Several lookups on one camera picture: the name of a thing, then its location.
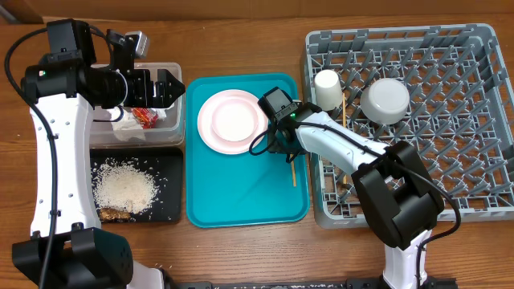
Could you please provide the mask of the white napkin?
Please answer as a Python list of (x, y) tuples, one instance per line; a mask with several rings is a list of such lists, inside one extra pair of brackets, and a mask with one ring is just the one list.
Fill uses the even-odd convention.
[(120, 109), (119, 120), (114, 119), (111, 123), (114, 136), (120, 141), (129, 141), (131, 139), (146, 140), (143, 127), (131, 112)]
[(157, 118), (159, 120), (164, 120), (166, 118), (166, 110), (164, 108), (157, 108)]

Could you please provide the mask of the red wrapper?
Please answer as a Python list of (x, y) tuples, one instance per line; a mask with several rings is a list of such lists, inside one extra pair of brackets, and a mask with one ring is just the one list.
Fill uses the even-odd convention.
[(142, 128), (154, 128), (158, 114), (152, 108), (133, 108), (132, 114)]

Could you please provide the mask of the small pink plate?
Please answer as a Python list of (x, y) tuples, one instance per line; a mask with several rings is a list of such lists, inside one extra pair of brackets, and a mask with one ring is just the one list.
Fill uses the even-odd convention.
[(230, 99), (216, 107), (212, 128), (223, 140), (239, 142), (249, 138), (257, 128), (258, 118), (245, 100)]

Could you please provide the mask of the large pink plate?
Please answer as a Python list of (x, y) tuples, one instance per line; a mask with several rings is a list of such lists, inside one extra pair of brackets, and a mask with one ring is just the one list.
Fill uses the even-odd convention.
[[(212, 116), (214, 110), (223, 101), (230, 99), (245, 100), (253, 107), (256, 112), (256, 116), (258, 118), (257, 128), (254, 133), (246, 140), (239, 142), (229, 142), (227, 140), (223, 140), (214, 132), (212, 128)], [(215, 152), (227, 155), (237, 155), (247, 152), (251, 142), (261, 132), (264, 132), (267, 129), (267, 126), (268, 118), (260, 109), (258, 105), (258, 98), (250, 92), (239, 89), (229, 89), (215, 93), (202, 105), (198, 113), (197, 128), (203, 142)]]

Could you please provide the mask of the cream cup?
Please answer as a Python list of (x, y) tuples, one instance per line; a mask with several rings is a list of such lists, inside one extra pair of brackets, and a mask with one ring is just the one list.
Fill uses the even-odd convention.
[(314, 78), (316, 105), (324, 111), (331, 111), (341, 106), (343, 92), (339, 75), (333, 70), (322, 70)]

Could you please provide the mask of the rice pile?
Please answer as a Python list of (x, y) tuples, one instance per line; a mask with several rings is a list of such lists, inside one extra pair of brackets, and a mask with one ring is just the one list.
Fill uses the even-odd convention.
[(157, 166), (142, 158), (95, 161), (92, 167), (92, 193), (98, 213), (101, 208), (113, 208), (136, 217), (149, 214), (164, 202), (160, 193), (167, 178)]

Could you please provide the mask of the grey bowl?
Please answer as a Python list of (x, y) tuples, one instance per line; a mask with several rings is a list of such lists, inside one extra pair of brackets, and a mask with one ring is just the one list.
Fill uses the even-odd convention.
[(396, 124), (407, 112), (410, 94), (406, 86), (395, 79), (379, 79), (361, 94), (364, 115), (377, 124)]

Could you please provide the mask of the brown food scrap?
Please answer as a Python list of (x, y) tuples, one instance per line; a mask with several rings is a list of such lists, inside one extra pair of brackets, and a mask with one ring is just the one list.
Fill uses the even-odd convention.
[(101, 208), (99, 216), (102, 222), (125, 222), (131, 218), (130, 213), (113, 208)]

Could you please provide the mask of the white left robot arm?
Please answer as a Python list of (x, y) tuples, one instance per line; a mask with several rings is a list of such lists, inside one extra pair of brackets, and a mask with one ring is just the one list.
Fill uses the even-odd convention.
[(167, 108), (185, 91), (168, 70), (94, 68), (67, 61), (29, 67), (25, 95), (37, 140), (37, 204), (31, 237), (14, 265), (41, 288), (172, 288), (163, 269), (133, 259), (127, 240), (103, 230), (92, 193), (94, 108)]

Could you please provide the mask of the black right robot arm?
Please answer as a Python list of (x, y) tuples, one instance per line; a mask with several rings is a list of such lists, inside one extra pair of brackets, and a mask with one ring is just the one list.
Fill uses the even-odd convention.
[(385, 245), (386, 288), (433, 288), (426, 244), (444, 209), (417, 150), (405, 141), (375, 142), (349, 131), (313, 104), (265, 108), (274, 140), (290, 155), (315, 153), (348, 174), (370, 229)]

